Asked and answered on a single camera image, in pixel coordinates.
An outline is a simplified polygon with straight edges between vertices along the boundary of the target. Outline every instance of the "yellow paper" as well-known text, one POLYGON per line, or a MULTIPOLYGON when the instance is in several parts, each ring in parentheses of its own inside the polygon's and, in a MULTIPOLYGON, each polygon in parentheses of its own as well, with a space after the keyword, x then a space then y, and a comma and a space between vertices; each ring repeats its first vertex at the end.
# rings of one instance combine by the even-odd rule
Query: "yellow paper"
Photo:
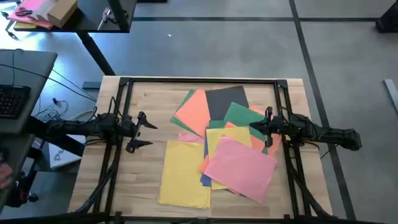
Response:
POLYGON ((20 29, 22 29, 22 28, 34 29, 36 27, 37 27, 37 25, 35 25, 35 24, 29 24, 29 23, 26 23, 26 22, 16 22, 15 26, 14 26, 14 29, 17 29, 17 28, 20 28, 20 29))
MULTIPOLYGON (((209 150, 210 161, 211 158, 213 157, 214 152, 216 151, 218 142, 220 141, 223 135, 233 138, 238 142, 251 147, 251 137, 248 127, 207 129, 206 137, 207 137, 207 147, 209 150)), ((211 180, 211 189, 213 190, 227 189, 227 187, 225 187, 223 184, 215 180, 211 180)))
POLYGON ((169 141, 164 158, 162 183, 157 203, 184 207, 210 207, 211 189, 200 182, 199 165, 205 145, 169 141))

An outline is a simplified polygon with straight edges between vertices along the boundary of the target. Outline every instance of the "green paper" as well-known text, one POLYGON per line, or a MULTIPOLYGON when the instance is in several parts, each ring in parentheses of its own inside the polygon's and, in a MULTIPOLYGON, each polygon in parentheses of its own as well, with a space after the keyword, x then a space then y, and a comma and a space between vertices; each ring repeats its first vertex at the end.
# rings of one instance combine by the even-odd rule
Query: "green paper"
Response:
MULTIPOLYGON (((186 97, 184 98, 184 100, 182 101, 181 105, 178 107, 177 111, 189 100, 189 98, 191 98, 191 96, 195 93, 195 90, 190 90, 188 92, 188 94, 186 95, 186 97)), ((172 119, 170 120, 171 123, 176 124, 178 126, 180 126, 183 129, 186 129, 190 132, 192 132, 193 134, 197 134, 194 131, 192 131, 190 128, 188 128, 185 124, 183 124, 179 119, 177 119, 176 117, 172 117, 172 119)))
MULTIPOLYGON (((265 118, 264 115, 259 114, 249 108, 241 106, 237 103, 231 103, 231 106, 228 108, 228 111, 225 114, 224 121, 231 122, 238 127, 250 127, 250 123, 261 121, 265 118)), ((265 135, 261 134, 258 130, 250 127, 250 134, 255 136, 256 138, 265 141, 265 135)))
POLYGON ((217 121, 217 120, 211 120, 209 122, 209 129, 215 129, 215 128, 224 128, 226 122, 225 121, 217 121))

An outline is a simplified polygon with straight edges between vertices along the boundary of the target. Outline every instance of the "cardboard box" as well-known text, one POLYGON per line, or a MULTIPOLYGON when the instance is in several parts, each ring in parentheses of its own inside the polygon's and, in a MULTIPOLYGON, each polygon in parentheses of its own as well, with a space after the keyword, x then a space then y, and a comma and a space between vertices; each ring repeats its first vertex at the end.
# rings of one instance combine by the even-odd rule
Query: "cardboard box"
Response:
POLYGON ((44 2, 36 10, 33 10, 33 14, 28 15, 28 17, 38 21, 48 22, 49 19, 47 17, 47 14, 54 7, 54 5, 56 5, 57 2, 58 0, 44 0, 44 2))
POLYGON ((77 0, 60 0, 51 8, 47 17, 49 21, 61 28, 77 9, 77 0))

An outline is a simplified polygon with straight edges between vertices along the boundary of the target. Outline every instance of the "blue paper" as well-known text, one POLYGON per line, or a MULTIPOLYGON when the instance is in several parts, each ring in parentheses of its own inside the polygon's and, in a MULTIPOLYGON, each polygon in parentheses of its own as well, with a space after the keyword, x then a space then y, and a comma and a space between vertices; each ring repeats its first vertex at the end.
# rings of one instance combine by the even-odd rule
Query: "blue paper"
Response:
MULTIPOLYGON (((209 154, 209 149, 207 148, 207 136, 205 136, 205 156, 204 156, 204 158, 207 156, 207 154, 209 154)), ((205 187, 211 187, 211 178, 208 177, 206 174, 201 174, 200 182, 205 187)))

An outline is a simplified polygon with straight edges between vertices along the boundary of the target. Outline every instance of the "keyboard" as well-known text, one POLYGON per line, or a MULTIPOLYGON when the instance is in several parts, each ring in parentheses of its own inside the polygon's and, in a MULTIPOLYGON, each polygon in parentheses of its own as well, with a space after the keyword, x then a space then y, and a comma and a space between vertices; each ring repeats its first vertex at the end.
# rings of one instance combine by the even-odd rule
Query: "keyboard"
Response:
POLYGON ((29 92, 28 86, 0 85, 0 118, 17 119, 29 92))

